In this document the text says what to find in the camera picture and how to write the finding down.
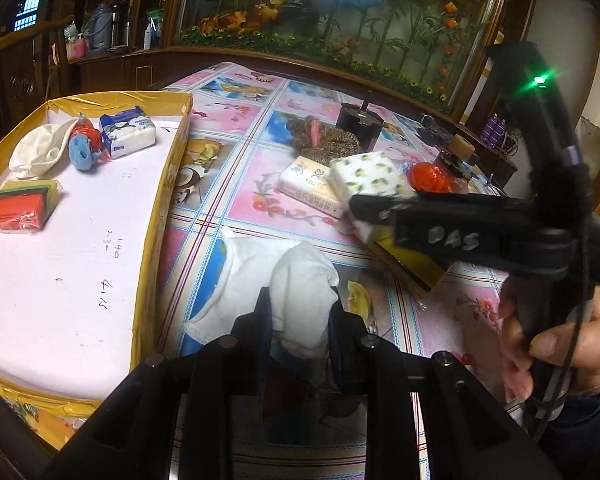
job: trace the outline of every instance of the human hand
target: human hand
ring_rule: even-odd
[[[500,333],[502,376],[507,402],[515,397],[527,400],[534,389],[529,369],[533,359],[552,365],[562,365],[569,350],[575,323],[545,330],[531,343],[526,340],[516,315],[517,304],[511,281],[507,280],[500,291],[499,317],[504,319]],[[593,297],[591,320],[583,323],[576,350],[571,361],[576,368],[571,391],[581,395],[600,393],[600,287]]]

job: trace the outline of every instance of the white bottle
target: white bottle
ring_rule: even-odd
[[[144,50],[149,50],[151,48],[151,36],[153,35],[153,32],[154,30],[151,27],[151,22],[149,22],[144,32]]]

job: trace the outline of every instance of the patterned tablecloth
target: patterned tablecloth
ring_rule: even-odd
[[[278,175],[294,160],[288,118],[312,115],[335,124],[341,102],[361,101],[232,63],[187,76],[167,90],[191,92],[194,109],[158,272],[161,351],[177,356],[200,348],[183,324],[214,290],[224,263],[220,229],[227,226],[239,235],[311,242],[338,271],[343,303],[347,281],[366,288],[379,335],[414,354],[453,352],[502,400],[497,306],[505,274],[456,263],[423,308],[364,245],[339,233],[333,218],[276,189]],[[374,150],[384,150],[398,166],[433,161],[437,150],[416,136],[417,122],[376,105],[369,109],[386,121]],[[200,181],[194,171],[204,173]],[[482,175],[471,186],[473,192],[493,193]],[[340,396],[325,361],[301,361],[279,346],[272,348],[269,370],[261,398],[234,399],[236,475],[363,478],[364,400]],[[34,426],[40,416],[35,410],[23,415]],[[416,416],[422,477],[428,479],[422,417]],[[174,470],[177,455],[178,434]]]

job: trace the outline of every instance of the screw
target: screw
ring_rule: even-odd
[[[436,359],[436,362],[443,366],[449,366],[454,362],[454,357],[449,352],[436,352],[436,355],[434,357]]]
[[[223,335],[218,339],[218,344],[226,349],[235,348],[238,344],[238,338],[235,335]]]
[[[360,338],[362,346],[367,348],[376,348],[380,344],[380,338],[377,335],[368,334]]]
[[[163,361],[164,361],[164,355],[151,354],[144,360],[144,364],[150,366],[151,368],[155,368],[155,367],[161,365]]]

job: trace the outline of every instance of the fingernail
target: fingernail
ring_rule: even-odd
[[[538,334],[529,345],[529,354],[537,359],[546,359],[554,354],[556,337],[552,333]]]

